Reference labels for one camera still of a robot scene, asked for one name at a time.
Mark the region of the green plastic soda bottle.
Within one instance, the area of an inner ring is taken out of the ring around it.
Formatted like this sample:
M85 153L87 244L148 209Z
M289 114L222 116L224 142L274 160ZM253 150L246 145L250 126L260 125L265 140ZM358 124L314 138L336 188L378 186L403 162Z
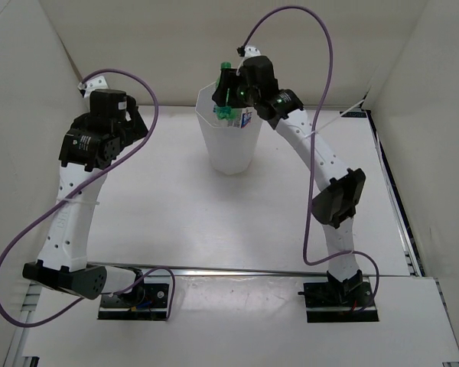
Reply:
M233 69L233 70L236 71L236 68L233 68L232 64L230 62L228 62L228 61L222 62L220 64L220 70L222 70L222 69ZM230 119L230 112L232 110L231 107L229 107L228 105L226 105L226 106L217 106L216 103L215 103L215 106L216 107L214 109L214 112L216 113L216 117L219 120L229 120Z

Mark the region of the clear bottle white barcode label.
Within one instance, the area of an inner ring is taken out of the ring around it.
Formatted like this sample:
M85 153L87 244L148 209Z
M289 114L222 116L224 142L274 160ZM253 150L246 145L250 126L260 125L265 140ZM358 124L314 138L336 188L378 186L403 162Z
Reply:
M230 128L245 128L251 121L254 110L252 108L232 109L229 114Z

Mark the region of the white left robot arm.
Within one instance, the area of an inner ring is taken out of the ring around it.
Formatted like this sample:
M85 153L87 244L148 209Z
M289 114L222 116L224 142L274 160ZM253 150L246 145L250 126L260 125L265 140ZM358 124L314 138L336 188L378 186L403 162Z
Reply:
M145 297L140 270L94 265L87 260L93 214L108 173L137 153L154 130L145 124L133 96L107 86L106 73L126 76L154 95L138 76L113 68L97 70L80 82L89 110L73 120L63 137L57 202L37 219L50 219L50 228L37 259L24 264L22 275L43 287L84 299L109 295L136 306Z

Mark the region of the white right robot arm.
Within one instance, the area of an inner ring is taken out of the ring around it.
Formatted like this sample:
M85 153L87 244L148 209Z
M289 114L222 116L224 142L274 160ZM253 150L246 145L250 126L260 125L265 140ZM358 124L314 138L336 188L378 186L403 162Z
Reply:
M237 68L222 67L213 101L220 107L254 108L309 169L307 217L324 230L328 296L336 305L348 304L363 282L353 241L353 218L366 180L363 170L347 166L315 132L301 100L279 87L266 56L246 58Z

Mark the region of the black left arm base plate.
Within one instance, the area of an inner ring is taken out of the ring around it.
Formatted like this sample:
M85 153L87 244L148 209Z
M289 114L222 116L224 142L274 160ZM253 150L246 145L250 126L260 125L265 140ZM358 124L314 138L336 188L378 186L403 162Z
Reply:
M102 321L167 321L171 304L171 276L148 276L123 295L102 295L97 319Z

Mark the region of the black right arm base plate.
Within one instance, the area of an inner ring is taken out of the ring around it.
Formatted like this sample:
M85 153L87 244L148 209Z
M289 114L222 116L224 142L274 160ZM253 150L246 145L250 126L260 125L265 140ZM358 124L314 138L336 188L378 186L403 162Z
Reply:
M304 282L298 296L304 298L308 323L376 323L379 314L370 298L373 288L368 278L350 294L341 297L331 283L313 278Z

